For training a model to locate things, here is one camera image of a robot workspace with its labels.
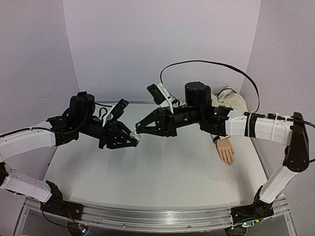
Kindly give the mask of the white nail polish bottle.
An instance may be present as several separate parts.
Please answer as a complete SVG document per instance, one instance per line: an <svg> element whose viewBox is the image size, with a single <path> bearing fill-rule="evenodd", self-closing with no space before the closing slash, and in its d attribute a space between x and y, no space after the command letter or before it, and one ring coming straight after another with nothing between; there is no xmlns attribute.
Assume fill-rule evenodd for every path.
<svg viewBox="0 0 315 236"><path fill-rule="evenodd" d="M136 143L138 144L141 140L141 135L137 134L136 132L131 132L130 136L136 141Z"/></svg>

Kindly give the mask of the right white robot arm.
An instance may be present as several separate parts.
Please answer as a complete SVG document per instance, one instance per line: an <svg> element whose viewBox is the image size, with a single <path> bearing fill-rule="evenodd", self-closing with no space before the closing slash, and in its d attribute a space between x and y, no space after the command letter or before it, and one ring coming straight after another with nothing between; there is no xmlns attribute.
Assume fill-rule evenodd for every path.
<svg viewBox="0 0 315 236"><path fill-rule="evenodd" d="M211 88L201 82L185 85L186 104L179 108L173 107L163 84L152 84L147 90L159 108L136 124L138 134L175 137L177 128L197 123L200 130L214 136L244 136L285 145L282 165L258 192L257 199L261 202L271 204L291 179L309 166L309 139L300 113L281 117L214 107Z"/></svg>

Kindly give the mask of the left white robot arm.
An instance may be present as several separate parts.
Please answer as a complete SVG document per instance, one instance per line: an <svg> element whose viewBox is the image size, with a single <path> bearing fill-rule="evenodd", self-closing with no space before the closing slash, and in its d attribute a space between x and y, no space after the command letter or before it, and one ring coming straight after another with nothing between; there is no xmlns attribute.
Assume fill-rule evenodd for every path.
<svg viewBox="0 0 315 236"><path fill-rule="evenodd" d="M100 149L136 147L141 136L132 132L119 118L128 102L121 99L105 111L94 115L95 97L87 92L79 92L71 97L69 107L61 116L48 118L32 127L4 133L0 136L0 187L21 194L47 206L54 214L66 211L66 203L61 200L57 186L18 173L6 164L6 160L28 151L45 147L58 147L78 140L80 134L98 140Z"/></svg>

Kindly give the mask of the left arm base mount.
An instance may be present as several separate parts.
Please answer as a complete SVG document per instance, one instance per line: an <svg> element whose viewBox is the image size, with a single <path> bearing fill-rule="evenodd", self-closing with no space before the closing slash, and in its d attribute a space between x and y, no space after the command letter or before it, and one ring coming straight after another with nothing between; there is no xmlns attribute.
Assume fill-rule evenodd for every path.
<svg viewBox="0 0 315 236"><path fill-rule="evenodd" d="M46 202L41 202L41 209L54 215L80 220L83 214L83 205L64 200L63 194L56 184L48 180L46 183L50 188L51 196Z"/></svg>

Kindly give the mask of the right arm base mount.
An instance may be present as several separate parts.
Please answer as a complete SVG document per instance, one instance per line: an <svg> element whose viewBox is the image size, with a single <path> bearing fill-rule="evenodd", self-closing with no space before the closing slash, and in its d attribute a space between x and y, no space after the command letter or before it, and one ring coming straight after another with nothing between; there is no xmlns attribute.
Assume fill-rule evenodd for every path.
<svg viewBox="0 0 315 236"><path fill-rule="evenodd" d="M231 209L232 225L237 226L245 222L262 220L274 215L273 202L270 204L263 202L259 198L262 186L254 196L253 203L250 205L236 206Z"/></svg>

